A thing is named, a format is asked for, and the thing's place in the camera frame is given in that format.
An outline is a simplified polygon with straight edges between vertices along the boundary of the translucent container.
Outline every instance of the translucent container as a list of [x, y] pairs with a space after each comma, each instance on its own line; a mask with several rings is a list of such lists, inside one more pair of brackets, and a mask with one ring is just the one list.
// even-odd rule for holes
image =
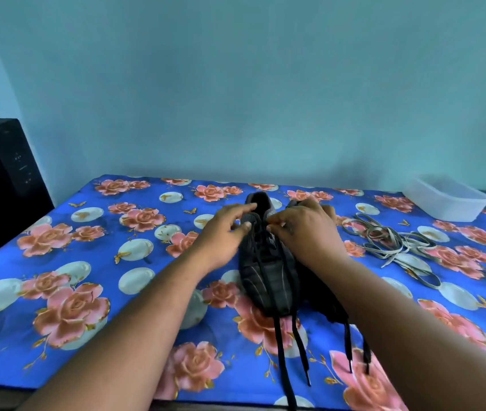
[[441, 221], [472, 222], [486, 206], [485, 193], [442, 174], [416, 176], [403, 194]]

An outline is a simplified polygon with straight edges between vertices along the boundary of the black shoe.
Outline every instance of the black shoe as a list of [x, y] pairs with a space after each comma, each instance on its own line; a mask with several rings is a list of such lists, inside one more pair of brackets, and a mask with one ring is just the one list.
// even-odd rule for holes
[[287, 395], [288, 406], [296, 410], [296, 399], [288, 378], [280, 318], [292, 316], [292, 332], [300, 352], [308, 385], [309, 364], [304, 344], [296, 327], [296, 313], [300, 290], [294, 258], [277, 237], [266, 231], [267, 218], [275, 214], [272, 201], [265, 192], [251, 193], [245, 203], [257, 203], [256, 209], [244, 215], [241, 222], [251, 222], [249, 234], [239, 246], [239, 274], [241, 283], [252, 302], [266, 317], [274, 320], [278, 345], [281, 385]]
[[[297, 206], [300, 202], [291, 200], [287, 207]], [[351, 352], [351, 333], [349, 326], [349, 318], [346, 310], [338, 301], [334, 293], [327, 287], [322, 280], [315, 275], [315, 273], [295, 259], [296, 271], [300, 281], [301, 301], [307, 300], [311, 308], [324, 315], [331, 323], [341, 323], [344, 325], [344, 350], [346, 358], [349, 362], [349, 372], [353, 369], [351, 363], [353, 361], [353, 353]], [[370, 364], [370, 348], [367, 341], [363, 337], [363, 360], [367, 365], [366, 372], [368, 374]]]

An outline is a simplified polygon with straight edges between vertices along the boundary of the person's left arm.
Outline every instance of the person's left arm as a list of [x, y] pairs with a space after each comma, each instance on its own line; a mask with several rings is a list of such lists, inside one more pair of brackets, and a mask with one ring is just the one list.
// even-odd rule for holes
[[20, 411], [144, 411], [150, 407], [192, 292], [236, 254], [250, 224], [231, 231], [256, 204], [228, 205], [90, 340]]

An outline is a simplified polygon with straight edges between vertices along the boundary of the floral tablecloth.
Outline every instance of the floral tablecloth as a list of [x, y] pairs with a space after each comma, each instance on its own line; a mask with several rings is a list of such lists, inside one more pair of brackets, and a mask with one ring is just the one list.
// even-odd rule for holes
[[[243, 203], [256, 190], [267, 191], [277, 209], [290, 199], [313, 197], [335, 206], [339, 222], [360, 211], [398, 231], [418, 230], [436, 240], [439, 263], [412, 255], [406, 262], [435, 272], [443, 281], [439, 290], [394, 263], [381, 269], [383, 261], [359, 246], [361, 237], [341, 230], [351, 256], [486, 351], [486, 212], [471, 224], [454, 224], [432, 219], [396, 192], [105, 175], [0, 249], [0, 385], [42, 386], [192, 244], [220, 207]], [[237, 265], [233, 259], [212, 272], [194, 292], [158, 398], [286, 403], [272, 320], [240, 288]], [[341, 325], [306, 305], [298, 319], [311, 387], [290, 325], [283, 326], [283, 344], [299, 404], [405, 409], [396, 394], [373, 394], [379, 387], [394, 392], [375, 357], [370, 378], [360, 377], [358, 363], [348, 373]], [[351, 331], [359, 359], [363, 339], [356, 327]]]

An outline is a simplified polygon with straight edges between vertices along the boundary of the black speaker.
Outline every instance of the black speaker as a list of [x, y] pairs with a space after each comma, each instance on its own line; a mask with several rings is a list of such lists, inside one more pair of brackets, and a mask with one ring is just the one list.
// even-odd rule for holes
[[53, 209], [18, 119], [0, 119], [0, 247]]

